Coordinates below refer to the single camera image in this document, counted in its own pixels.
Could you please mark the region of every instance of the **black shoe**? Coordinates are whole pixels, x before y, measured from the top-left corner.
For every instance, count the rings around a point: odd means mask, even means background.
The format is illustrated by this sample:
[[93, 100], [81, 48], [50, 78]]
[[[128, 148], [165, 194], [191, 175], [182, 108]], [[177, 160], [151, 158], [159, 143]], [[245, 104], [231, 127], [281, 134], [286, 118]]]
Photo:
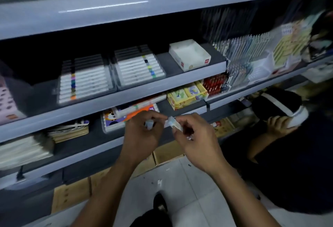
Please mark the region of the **black shoe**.
[[153, 208], [168, 213], [168, 207], [161, 192], [157, 192], [157, 194], [155, 195]]

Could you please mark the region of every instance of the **white packaging box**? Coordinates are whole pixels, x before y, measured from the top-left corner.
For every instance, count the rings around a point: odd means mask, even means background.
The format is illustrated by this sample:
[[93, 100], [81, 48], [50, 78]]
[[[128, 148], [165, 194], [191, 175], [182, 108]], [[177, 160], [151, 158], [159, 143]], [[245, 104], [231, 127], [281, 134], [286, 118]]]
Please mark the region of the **white packaging box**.
[[169, 53], [185, 72], [210, 63], [210, 54], [193, 39], [170, 44]]

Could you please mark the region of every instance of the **white tile floor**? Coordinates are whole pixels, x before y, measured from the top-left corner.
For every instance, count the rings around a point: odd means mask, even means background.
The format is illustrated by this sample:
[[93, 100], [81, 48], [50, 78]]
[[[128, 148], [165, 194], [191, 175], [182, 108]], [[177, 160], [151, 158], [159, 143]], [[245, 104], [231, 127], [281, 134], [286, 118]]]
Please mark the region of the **white tile floor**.
[[[162, 191], [173, 227], [235, 227], [227, 202], [212, 179], [186, 157], [159, 166], [129, 181], [117, 212], [115, 227], [128, 227], [152, 208], [154, 195]], [[85, 202], [35, 221], [26, 227], [69, 226]], [[283, 227], [333, 226], [333, 213], [305, 215], [272, 208], [269, 212]]]

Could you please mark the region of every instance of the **black pants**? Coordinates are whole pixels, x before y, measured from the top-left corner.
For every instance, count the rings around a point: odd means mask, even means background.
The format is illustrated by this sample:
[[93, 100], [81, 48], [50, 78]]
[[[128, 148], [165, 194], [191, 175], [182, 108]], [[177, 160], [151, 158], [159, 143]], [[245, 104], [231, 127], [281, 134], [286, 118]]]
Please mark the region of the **black pants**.
[[147, 211], [142, 216], [139, 216], [130, 227], [172, 227], [171, 220], [167, 213], [152, 209]]

